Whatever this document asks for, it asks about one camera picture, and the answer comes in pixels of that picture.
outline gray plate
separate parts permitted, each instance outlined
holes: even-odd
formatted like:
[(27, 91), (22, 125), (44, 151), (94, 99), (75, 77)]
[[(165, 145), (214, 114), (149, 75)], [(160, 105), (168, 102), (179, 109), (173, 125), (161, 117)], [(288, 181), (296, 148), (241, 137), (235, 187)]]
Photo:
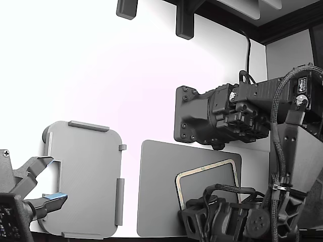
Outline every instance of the gray plate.
[(118, 133), (60, 121), (44, 131), (43, 140), (45, 155), (60, 161), (58, 192), (68, 199), (61, 210), (38, 221), (41, 227), (70, 238), (112, 236), (122, 225), (123, 180), (119, 178), (125, 146)]
[[(146, 140), (142, 144), (137, 232), (141, 237), (186, 236), (177, 216), (180, 210), (175, 177), (184, 171), (232, 159), (241, 183), (239, 154), (194, 148)], [(212, 184), (234, 185), (230, 164), (181, 178), (184, 200), (198, 199)], [(230, 202), (237, 196), (221, 192), (217, 195)]]

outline blue tab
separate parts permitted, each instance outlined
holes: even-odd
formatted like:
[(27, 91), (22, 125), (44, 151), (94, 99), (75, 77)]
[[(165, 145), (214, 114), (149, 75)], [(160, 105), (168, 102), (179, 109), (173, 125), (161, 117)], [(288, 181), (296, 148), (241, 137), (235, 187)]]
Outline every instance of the blue tab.
[(59, 199), (59, 198), (64, 198), (67, 197), (67, 194), (64, 193), (54, 193), (51, 195), (47, 195), (44, 198), (50, 199), (50, 200), (54, 200), (54, 199)]

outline circuit board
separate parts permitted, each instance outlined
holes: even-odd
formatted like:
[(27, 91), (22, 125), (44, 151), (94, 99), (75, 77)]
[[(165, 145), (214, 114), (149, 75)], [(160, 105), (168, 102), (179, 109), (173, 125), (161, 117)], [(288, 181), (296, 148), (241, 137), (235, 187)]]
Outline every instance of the circuit board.
[(15, 211), (8, 204), (0, 203), (0, 241), (20, 242), (21, 235)]

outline bolt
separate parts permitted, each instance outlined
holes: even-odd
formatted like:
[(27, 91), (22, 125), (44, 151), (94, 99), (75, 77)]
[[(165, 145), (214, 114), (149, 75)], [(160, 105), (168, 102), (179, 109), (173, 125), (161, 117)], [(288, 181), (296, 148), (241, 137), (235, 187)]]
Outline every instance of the bolt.
[(4, 157), (9, 157), (9, 150), (4, 151)]

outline white backdrop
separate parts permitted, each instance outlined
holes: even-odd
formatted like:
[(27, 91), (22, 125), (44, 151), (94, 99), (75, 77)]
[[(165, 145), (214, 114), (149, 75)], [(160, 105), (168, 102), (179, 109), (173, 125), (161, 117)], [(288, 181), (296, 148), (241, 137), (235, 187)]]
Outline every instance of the white backdrop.
[[(179, 38), (176, 7), (162, 0), (139, 0), (132, 21), (117, 17), (116, 7), (117, 0), (0, 2), (0, 148), (10, 150), (16, 169), (43, 154), (42, 132), (58, 120), (117, 131), (128, 150), (121, 172), (124, 225), (114, 236), (137, 237), (142, 142), (175, 143), (176, 88), (203, 93), (237, 83), (247, 42), (200, 16), (195, 37)], [(255, 42), (250, 73), (256, 81), (267, 79), (265, 47)], [(235, 142), (226, 150), (242, 156), (242, 186), (264, 192), (268, 140)], [(45, 170), (27, 198), (56, 192), (54, 176), (54, 166)], [(41, 231), (35, 222), (31, 229)]]

